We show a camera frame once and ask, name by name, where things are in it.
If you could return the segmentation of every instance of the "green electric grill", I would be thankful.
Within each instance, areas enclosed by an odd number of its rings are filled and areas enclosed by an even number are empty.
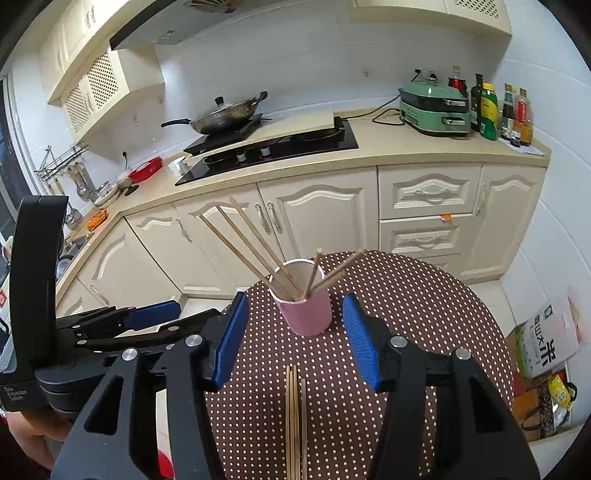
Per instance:
[[[400,118],[426,135],[467,135],[470,105],[457,89],[438,80],[410,82],[400,91]]]

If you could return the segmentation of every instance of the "pan handle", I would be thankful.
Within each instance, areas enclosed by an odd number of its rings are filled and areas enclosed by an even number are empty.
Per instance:
[[[169,125],[190,125],[191,120],[188,118],[180,118],[178,120],[171,120],[170,122],[164,122],[161,127],[167,127]]]
[[[268,95],[269,95],[269,92],[267,92],[267,91],[261,92],[261,94],[259,95],[259,98],[257,98],[256,100],[253,101],[253,103],[252,103],[253,106],[261,103],[265,98],[267,98]]]

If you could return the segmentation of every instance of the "red bowl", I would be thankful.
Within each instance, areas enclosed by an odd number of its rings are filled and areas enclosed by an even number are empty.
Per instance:
[[[136,168],[133,172],[129,174],[129,178],[134,183],[139,183],[141,181],[148,180],[148,178],[154,175],[161,168],[162,158],[156,157],[152,160],[148,160],[146,163]]]

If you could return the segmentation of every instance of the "round table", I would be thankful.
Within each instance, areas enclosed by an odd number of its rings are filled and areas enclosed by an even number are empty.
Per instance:
[[[351,252],[326,255],[324,271]],[[308,383],[308,477],[365,480],[386,406],[357,373],[341,320],[354,292],[365,312],[384,319],[420,348],[449,354],[468,348],[502,398],[513,400],[504,337],[481,300],[463,283],[419,260],[372,251],[330,289],[333,322],[315,338],[295,335],[262,282],[248,292],[249,323],[232,378],[207,394],[212,430],[228,479],[285,479],[285,366]],[[436,392],[428,387],[421,474],[430,471]]]

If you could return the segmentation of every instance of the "utensil rack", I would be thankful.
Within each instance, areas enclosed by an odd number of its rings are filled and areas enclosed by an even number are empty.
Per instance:
[[[51,150],[51,145],[48,145],[45,149],[46,153],[41,162],[41,167],[39,170],[33,171],[39,175],[42,181],[48,182],[62,170],[66,169],[68,165],[80,158],[86,151],[88,151],[88,145],[76,144],[56,158]]]

